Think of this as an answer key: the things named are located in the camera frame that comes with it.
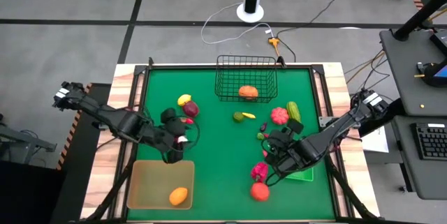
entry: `keyboard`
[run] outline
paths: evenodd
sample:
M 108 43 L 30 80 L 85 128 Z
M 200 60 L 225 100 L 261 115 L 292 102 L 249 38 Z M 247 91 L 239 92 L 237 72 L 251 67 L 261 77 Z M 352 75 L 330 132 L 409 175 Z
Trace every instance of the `keyboard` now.
M 411 124 L 419 158 L 447 160 L 447 128 L 444 124 Z

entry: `wire basket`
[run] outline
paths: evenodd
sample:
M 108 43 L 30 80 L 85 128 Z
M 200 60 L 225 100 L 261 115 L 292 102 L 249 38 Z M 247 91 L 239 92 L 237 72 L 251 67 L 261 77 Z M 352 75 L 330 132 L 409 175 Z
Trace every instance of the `wire basket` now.
M 240 87 L 246 85 L 255 87 L 258 90 L 258 96 L 240 96 Z M 278 95 L 275 59 L 273 57 L 218 56 L 214 92 L 220 101 L 269 103 Z

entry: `green mat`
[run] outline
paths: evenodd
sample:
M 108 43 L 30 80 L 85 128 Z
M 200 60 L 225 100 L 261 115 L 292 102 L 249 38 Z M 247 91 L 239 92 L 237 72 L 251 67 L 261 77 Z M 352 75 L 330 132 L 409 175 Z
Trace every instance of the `green mat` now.
M 146 106 L 155 123 L 167 107 L 177 106 L 182 94 L 191 94 L 199 108 L 198 144 L 184 155 L 196 165 L 193 206 L 190 210 L 129 209 L 130 221 L 140 220 L 328 220 L 334 219 L 332 198 L 324 163 L 314 168 L 314 181 L 285 179 L 270 188 L 267 202 L 250 196 L 253 180 L 250 171 L 263 160 L 256 139 L 261 124 L 268 122 L 266 133 L 275 126 L 270 120 L 273 108 L 298 104 L 305 125 L 303 135 L 318 132 L 312 87 L 308 70 L 278 70 L 278 96 L 270 103 L 220 102 L 214 94 L 215 70 L 151 70 Z M 233 113 L 249 112 L 256 119 L 238 124 Z M 188 137 L 195 137 L 196 132 Z M 159 160 L 155 149 L 140 145 L 138 160 Z

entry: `gray carpet floor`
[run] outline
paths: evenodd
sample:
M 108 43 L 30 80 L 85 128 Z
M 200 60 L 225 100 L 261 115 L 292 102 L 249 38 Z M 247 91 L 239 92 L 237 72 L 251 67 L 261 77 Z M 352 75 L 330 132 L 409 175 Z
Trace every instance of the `gray carpet floor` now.
M 203 21 L 218 9 L 240 1 L 142 0 L 138 19 Z M 308 22 L 329 1 L 261 0 L 265 9 L 263 21 Z M 0 0 L 0 18 L 129 20 L 134 3 L 135 0 Z M 316 22 L 403 23 L 416 11 L 412 0 L 336 0 Z M 225 10 L 215 20 L 237 21 L 235 9 Z M 209 27 L 204 37 L 220 40 L 245 29 Z M 33 130 L 40 138 L 58 144 L 54 153 L 38 152 L 31 164 L 42 166 L 43 158 L 47 167 L 55 167 L 73 121 L 74 112 L 51 107 L 59 85 L 64 80 L 110 83 L 126 30 L 126 26 L 0 24 L 0 113 L 11 128 Z M 338 61 L 348 70 L 381 50 L 379 32 L 380 29 L 307 28 L 283 33 L 281 38 L 296 53 L 298 62 Z M 267 39 L 264 29 L 255 29 L 239 40 L 206 45 L 200 38 L 200 27 L 136 27 L 125 62 L 146 63 L 148 57 L 153 57 L 157 63 L 209 63 L 220 54 L 274 56 Z M 285 47 L 280 47 L 280 51 L 287 61 L 293 61 Z M 390 73 L 387 63 L 378 70 Z M 351 93 L 357 91 L 368 72 L 361 72 L 349 83 Z M 380 78 L 373 74 L 368 84 Z M 392 76 L 374 89 L 398 98 Z M 21 155 L 20 150 L 14 150 L 11 158 L 19 161 Z M 447 222 L 447 202 L 424 201 L 416 194 L 397 191 L 403 184 L 398 166 L 370 165 L 369 171 L 382 216 L 399 221 Z

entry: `white cable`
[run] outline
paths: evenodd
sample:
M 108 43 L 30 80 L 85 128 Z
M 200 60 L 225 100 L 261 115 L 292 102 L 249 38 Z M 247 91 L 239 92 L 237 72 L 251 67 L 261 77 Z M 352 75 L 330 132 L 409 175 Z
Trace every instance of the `white cable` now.
M 209 22 L 209 20 L 211 20 L 212 17 L 214 17 L 215 15 L 219 14 L 219 13 L 222 12 L 223 10 L 225 10 L 225 9 L 227 9 L 227 8 L 231 8 L 231 7 L 237 6 L 237 5 L 240 5 L 240 4 L 241 4 L 241 3 L 234 3 L 234 4 L 232 4 L 232 5 L 229 5 L 229 6 L 224 7 L 224 8 L 222 8 L 221 10 L 217 11 L 216 13 L 210 15 L 210 17 L 209 17 L 209 18 L 206 20 L 206 22 L 204 23 L 204 25 L 203 25 L 203 27 L 202 27 L 202 30 L 200 31 L 200 36 L 202 37 L 202 41 L 203 41 L 204 43 L 206 43 L 206 44 L 208 44 L 208 45 L 212 45 L 212 44 L 216 44 L 216 43 L 223 43 L 223 42 L 226 42 L 226 41 L 229 41 L 229 40 L 236 40 L 236 39 L 241 38 L 243 35 L 245 35 L 245 33 L 254 30 L 254 29 L 255 29 L 256 27 L 258 27 L 259 25 L 265 25 L 265 26 L 267 26 L 267 27 L 269 28 L 269 30 L 270 30 L 270 34 L 272 35 L 272 37 L 274 37 L 273 31 L 272 31 L 272 28 L 270 27 L 270 25 L 269 25 L 269 24 L 266 24 L 266 23 L 264 23 L 264 22 L 261 22 L 261 23 L 258 23 L 258 24 L 255 25 L 255 26 L 253 26 L 252 28 L 247 29 L 246 31 L 242 32 L 238 37 L 235 37 L 235 38 L 227 38 L 227 39 L 218 40 L 218 41 L 215 41 L 215 42 L 207 42 L 207 41 L 203 38 L 203 30 L 204 30 L 205 27 L 207 26 L 207 23 Z

